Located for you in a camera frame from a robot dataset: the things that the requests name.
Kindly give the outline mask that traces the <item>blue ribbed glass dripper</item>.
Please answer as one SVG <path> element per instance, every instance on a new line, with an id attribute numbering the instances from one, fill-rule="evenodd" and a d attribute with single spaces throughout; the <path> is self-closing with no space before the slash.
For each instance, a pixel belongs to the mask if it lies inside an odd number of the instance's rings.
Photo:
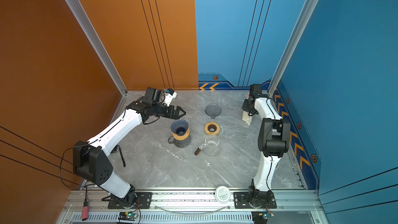
<path id="1" fill-rule="evenodd" d="M 183 119 L 176 120 L 171 125 L 172 133 L 176 133 L 182 135 L 183 132 L 186 132 L 189 129 L 189 124 L 187 121 Z"/>

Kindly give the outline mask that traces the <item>bamboo dripper ring stand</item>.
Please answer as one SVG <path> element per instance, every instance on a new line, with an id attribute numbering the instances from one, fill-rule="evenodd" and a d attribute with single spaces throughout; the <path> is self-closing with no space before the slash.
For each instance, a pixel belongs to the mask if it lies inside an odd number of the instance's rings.
<path id="1" fill-rule="evenodd" d="M 188 129 L 186 132 L 183 132 L 182 135 L 179 135 L 179 134 L 176 134 L 176 133 L 172 133 L 172 135 L 173 135 L 173 138 L 175 140 L 183 141 L 183 140 L 186 140 L 189 137 L 190 129 Z"/>

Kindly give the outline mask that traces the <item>orange coffee filter pack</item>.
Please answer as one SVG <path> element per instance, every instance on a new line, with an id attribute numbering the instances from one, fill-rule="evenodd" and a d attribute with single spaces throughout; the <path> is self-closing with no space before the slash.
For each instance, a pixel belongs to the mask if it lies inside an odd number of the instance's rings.
<path id="1" fill-rule="evenodd" d="M 247 111 L 243 111 L 242 121 L 245 122 L 247 125 L 250 125 L 252 122 L 252 116 Z"/>

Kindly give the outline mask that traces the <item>ribbed glass coffee server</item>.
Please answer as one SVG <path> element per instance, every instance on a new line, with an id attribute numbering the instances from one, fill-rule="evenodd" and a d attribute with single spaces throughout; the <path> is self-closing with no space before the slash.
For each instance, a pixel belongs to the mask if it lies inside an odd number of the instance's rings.
<path id="1" fill-rule="evenodd" d="M 187 147 L 191 143 L 191 136 L 189 135 L 184 140 L 179 140 L 179 139 L 175 138 L 174 136 L 170 136 L 167 141 L 169 144 L 174 144 L 176 147 L 184 148 L 184 147 Z"/>

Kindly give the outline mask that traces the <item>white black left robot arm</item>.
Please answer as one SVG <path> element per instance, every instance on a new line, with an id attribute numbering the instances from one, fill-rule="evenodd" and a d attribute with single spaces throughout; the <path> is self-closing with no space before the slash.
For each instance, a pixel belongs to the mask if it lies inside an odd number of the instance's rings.
<path id="1" fill-rule="evenodd" d="M 107 128 L 87 142 L 73 147 L 73 172 L 110 193 L 124 208 L 136 202 L 135 187 L 122 179 L 113 168 L 109 155 L 120 141 L 151 116 L 180 119 L 186 111 L 180 106 L 166 105 L 141 97 L 129 104 L 124 112 Z"/>

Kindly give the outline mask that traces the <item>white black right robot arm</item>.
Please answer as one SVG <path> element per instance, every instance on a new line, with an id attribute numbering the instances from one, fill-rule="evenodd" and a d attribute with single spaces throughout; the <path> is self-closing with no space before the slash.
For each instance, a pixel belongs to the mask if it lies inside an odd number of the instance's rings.
<path id="1" fill-rule="evenodd" d="M 276 208 L 272 180 L 279 161 L 289 150 L 291 123 L 276 110 L 273 99 L 262 92 L 259 84 L 250 86 L 248 98 L 242 105 L 242 120 L 251 124 L 252 117 L 262 119 L 258 135 L 261 153 L 257 173 L 248 189 L 248 202 L 253 208 Z"/>

